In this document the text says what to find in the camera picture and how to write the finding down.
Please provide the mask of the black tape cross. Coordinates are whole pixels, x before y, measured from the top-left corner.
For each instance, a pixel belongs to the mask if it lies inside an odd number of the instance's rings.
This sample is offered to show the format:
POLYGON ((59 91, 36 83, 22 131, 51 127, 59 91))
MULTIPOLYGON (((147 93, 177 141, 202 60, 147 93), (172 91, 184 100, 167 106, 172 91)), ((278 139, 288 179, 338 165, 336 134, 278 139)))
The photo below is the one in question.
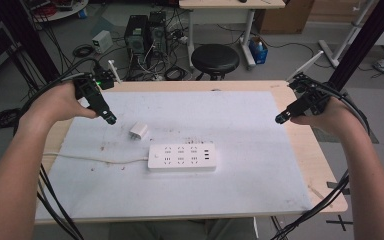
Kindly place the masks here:
POLYGON ((348 226, 352 226, 354 224, 353 221, 344 220, 341 215, 337 215, 335 219, 327 219, 326 223, 338 225, 343 231, 346 231, 348 226))

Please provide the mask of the person's right hand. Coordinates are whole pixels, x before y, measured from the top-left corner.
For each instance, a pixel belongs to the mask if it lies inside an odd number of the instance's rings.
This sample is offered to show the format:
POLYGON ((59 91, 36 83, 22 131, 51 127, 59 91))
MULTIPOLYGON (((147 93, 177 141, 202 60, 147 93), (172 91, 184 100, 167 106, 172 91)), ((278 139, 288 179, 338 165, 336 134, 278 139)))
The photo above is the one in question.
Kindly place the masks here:
POLYGON ((337 137, 345 136, 354 129, 364 129, 348 107, 333 97, 329 99, 322 114, 292 117, 290 121, 298 125, 309 125, 321 129, 337 137))

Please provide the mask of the white antenna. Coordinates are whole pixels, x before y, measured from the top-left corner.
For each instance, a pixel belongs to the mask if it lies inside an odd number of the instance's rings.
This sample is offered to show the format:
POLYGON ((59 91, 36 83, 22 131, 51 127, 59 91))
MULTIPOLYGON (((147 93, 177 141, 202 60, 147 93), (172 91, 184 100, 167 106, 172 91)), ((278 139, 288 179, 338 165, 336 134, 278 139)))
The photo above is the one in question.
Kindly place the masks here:
POLYGON ((321 55, 324 54, 324 51, 318 51, 317 54, 315 54, 312 58, 310 58, 307 62, 305 62, 302 66, 297 68, 289 77, 287 77, 285 80, 286 82, 291 82, 293 78, 301 73, 305 73, 319 58, 321 55))
POLYGON ((121 84, 122 80, 120 79, 118 73, 117 73, 117 67, 114 65, 115 61, 114 60, 108 60, 108 70, 110 71, 110 74, 112 76, 112 79, 121 84))

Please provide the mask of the round white table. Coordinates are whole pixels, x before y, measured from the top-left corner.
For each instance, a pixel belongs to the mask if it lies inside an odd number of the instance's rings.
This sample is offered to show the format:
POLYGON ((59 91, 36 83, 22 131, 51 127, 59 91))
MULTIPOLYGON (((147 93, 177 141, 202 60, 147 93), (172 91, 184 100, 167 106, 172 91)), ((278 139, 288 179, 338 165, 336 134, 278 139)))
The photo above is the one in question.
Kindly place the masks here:
POLYGON ((89 0, 22 0, 36 23, 63 19, 74 14, 84 17, 89 0))

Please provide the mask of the black round stool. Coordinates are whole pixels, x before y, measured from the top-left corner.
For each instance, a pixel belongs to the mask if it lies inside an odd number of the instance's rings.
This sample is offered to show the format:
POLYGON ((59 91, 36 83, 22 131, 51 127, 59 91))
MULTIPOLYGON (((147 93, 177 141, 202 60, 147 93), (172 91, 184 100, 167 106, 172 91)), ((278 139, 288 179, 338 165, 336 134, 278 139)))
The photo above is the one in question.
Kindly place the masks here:
POLYGON ((191 62, 193 67, 200 71, 196 81, 201 80, 205 74, 208 74, 211 80, 223 80, 239 66, 240 57, 229 46, 205 44, 193 51, 191 62))

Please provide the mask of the white desk with wooden top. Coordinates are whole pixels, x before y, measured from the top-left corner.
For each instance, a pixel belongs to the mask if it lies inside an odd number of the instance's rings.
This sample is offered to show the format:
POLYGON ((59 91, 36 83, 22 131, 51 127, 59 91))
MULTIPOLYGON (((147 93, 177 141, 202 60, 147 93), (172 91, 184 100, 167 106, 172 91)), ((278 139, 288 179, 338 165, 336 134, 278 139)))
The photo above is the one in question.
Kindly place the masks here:
POLYGON ((243 36, 239 39, 241 50, 245 56, 246 66, 256 66, 249 50, 250 32, 254 14, 257 10, 282 9, 286 6, 283 0, 179 0, 179 7, 188 12, 187 51, 190 67, 193 67, 191 56, 195 50, 194 26, 196 24, 239 24, 244 23, 243 36))

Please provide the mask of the white metal stand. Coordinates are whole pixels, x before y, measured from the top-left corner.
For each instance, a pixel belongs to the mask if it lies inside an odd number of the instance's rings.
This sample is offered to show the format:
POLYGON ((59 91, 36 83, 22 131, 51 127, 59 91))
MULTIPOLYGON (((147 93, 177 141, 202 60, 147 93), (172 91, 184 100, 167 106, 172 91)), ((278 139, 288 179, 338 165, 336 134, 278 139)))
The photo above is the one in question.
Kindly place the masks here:
POLYGON ((339 65, 339 57, 344 52, 345 48, 353 42, 357 33, 361 30, 362 21, 374 2, 375 0, 359 0, 357 17, 350 23, 347 35, 334 50, 328 46, 328 43, 325 40, 318 41, 321 50, 333 68, 336 68, 339 65))

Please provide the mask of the blue box with bottles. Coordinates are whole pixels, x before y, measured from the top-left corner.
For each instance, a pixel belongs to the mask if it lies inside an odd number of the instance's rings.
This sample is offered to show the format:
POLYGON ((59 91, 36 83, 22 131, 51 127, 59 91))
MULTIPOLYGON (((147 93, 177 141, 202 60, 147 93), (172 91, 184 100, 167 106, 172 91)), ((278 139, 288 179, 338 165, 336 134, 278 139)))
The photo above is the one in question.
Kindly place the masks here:
POLYGON ((264 64, 268 55, 268 48, 261 37, 249 40, 249 50, 256 64, 264 64))

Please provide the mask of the white table mat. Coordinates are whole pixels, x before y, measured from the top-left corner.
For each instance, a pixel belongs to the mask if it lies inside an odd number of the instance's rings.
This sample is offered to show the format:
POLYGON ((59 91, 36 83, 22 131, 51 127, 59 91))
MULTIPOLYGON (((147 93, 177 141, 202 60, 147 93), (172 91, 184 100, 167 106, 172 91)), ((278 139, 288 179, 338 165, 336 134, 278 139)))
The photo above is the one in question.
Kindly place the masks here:
POLYGON ((268 91, 107 92, 117 116, 76 118, 48 176, 76 220, 301 213, 307 186, 268 91), (129 135, 148 125, 141 140, 129 135), (212 143, 214 171, 152 171, 154 144, 212 143))

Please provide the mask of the white power strip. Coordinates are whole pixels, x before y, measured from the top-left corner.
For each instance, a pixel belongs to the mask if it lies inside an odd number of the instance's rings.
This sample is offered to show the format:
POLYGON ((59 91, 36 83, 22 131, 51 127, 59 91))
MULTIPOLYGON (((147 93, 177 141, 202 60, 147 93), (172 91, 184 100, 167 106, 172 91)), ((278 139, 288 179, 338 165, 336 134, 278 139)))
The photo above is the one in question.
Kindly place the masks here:
POLYGON ((216 167, 212 143, 154 144, 149 148, 148 169, 152 171, 214 171, 216 167))

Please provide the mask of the black computer tower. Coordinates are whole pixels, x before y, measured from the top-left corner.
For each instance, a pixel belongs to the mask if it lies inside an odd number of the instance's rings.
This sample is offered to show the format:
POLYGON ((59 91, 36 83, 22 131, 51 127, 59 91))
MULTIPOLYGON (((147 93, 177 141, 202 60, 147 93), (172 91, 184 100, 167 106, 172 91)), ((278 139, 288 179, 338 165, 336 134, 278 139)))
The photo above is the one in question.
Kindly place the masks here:
POLYGON ((160 53, 166 53, 166 12, 152 11, 149 15, 148 24, 155 50, 160 53))
POLYGON ((146 15, 131 15, 129 17, 124 40, 126 46, 135 54, 144 54, 148 45, 146 15))

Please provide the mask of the brown cardboard box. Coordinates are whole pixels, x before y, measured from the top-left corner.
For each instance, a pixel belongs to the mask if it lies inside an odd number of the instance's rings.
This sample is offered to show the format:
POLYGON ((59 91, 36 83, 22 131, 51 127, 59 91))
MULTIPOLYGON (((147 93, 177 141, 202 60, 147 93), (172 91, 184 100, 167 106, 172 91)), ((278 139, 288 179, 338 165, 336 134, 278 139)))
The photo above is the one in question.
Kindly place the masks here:
POLYGON ((257 10, 254 26, 260 34, 301 34, 315 0, 284 0, 282 9, 257 10))

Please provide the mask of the person's left hand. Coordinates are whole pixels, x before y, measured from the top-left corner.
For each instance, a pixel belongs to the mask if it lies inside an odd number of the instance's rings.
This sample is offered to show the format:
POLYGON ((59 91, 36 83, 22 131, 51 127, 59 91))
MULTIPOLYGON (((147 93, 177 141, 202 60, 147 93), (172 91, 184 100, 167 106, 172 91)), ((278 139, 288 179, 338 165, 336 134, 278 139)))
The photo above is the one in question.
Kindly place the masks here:
POLYGON ((21 117, 18 131, 47 132, 58 121, 74 117, 94 119, 97 114, 78 102, 74 84, 66 82, 46 91, 33 102, 21 117))

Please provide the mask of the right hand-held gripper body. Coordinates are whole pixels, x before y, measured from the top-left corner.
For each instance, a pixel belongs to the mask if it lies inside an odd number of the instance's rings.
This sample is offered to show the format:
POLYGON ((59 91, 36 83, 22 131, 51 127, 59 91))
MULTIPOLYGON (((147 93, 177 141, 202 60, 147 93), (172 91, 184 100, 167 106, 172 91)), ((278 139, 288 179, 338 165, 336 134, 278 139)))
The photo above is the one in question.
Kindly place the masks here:
POLYGON ((297 99, 304 98, 310 103, 310 107, 302 115, 307 111, 319 115, 325 110, 329 96, 322 92, 321 86, 320 82, 303 73, 296 75, 289 83, 289 87, 297 94, 297 99))

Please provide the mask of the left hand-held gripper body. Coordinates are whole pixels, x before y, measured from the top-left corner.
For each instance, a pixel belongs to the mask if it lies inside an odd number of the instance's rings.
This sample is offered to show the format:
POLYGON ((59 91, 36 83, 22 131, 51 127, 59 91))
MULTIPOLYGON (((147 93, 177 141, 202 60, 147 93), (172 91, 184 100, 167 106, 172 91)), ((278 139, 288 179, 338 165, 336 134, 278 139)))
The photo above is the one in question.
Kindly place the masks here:
POLYGON ((73 79, 75 86, 75 97, 77 100, 86 98, 87 100, 101 97, 101 90, 114 87, 115 74, 112 69, 105 70, 103 67, 96 66, 92 73, 84 73, 73 79))

